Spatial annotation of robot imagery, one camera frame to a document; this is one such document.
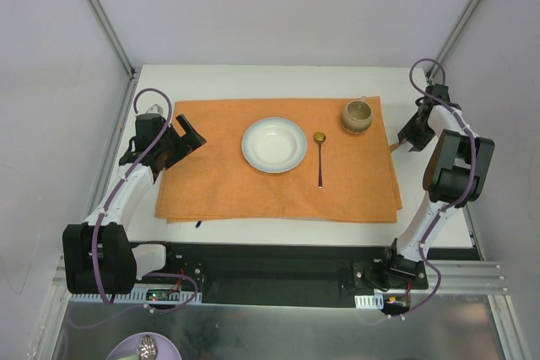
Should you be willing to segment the orange cloth placemat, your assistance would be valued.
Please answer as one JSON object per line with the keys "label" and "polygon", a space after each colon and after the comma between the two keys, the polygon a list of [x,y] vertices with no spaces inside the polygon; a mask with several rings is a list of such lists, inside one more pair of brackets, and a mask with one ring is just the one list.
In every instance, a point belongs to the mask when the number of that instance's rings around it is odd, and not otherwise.
{"label": "orange cloth placemat", "polygon": [[[368,98],[370,128],[353,135],[341,124],[345,99],[229,99],[179,101],[207,143],[167,169],[155,206],[158,218],[188,222],[232,218],[327,219],[394,223],[402,206],[387,143],[381,101]],[[309,140],[303,161],[282,174],[251,167],[241,152],[247,128],[267,117],[296,123]],[[323,132],[323,187],[318,146]]]}

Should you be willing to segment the beige ceramic mug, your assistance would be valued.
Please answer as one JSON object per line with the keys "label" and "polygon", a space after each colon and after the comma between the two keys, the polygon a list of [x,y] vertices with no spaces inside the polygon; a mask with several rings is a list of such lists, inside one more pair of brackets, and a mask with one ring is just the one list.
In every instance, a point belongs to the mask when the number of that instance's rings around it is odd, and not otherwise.
{"label": "beige ceramic mug", "polygon": [[373,111],[366,97],[347,103],[341,115],[343,129],[354,135],[367,131],[373,120]]}

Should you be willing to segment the white ceramic plate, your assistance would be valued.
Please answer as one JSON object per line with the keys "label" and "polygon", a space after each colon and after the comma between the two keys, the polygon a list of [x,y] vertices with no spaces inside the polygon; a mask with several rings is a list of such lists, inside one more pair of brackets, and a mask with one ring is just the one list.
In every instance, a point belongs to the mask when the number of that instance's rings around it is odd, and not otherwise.
{"label": "white ceramic plate", "polygon": [[241,140],[246,162],[261,172],[281,174],[296,168],[307,153],[307,138],[293,121],[268,117],[251,124]]}

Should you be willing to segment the gold purple spoon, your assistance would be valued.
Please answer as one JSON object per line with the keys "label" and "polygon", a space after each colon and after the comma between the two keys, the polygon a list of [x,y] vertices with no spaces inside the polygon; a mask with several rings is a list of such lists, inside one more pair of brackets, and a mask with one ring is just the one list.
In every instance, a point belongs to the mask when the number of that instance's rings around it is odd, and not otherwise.
{"label": "gold purple spoon", "polygon": [[313,139],[318,146],[318,188],[323,187],[323,173],[322,173],[322,145],[326,141],[326,135],[323,132],[315,132]]}

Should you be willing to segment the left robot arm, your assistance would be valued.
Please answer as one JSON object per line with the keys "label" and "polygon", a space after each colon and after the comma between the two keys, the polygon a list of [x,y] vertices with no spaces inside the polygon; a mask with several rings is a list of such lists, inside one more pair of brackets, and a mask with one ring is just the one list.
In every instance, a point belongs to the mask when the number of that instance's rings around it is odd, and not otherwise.
{"label": "left robot arm", "polygon": [[147,274],[158,282],[173,281],[178,262],[163,243],[133,247],[127,237],[139,203],[159,174],[206,143],[184,115],[176,118],[180,135],[157,112],[136,117],[135,135],[119,159],[116,183],[99,206],[80,224],[62,234],[67,289],[73,294],[126,294]]}

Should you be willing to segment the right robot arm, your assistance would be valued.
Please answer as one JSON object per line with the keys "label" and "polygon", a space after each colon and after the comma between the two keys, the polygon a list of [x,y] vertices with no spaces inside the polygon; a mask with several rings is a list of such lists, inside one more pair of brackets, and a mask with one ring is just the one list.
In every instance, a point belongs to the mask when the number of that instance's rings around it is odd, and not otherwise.
{"label": "right robot arm", "polygon": [[413,152],[422,151],[433,138],[437,143],[422,179],[424,199],[379,268],[381,282],[390,288],[419,277],[429,248],[448,219],[479,198],[494,153],[494,141],[471,129],[445,85],[428,86],[417,106],[398,141],[410,144]]}

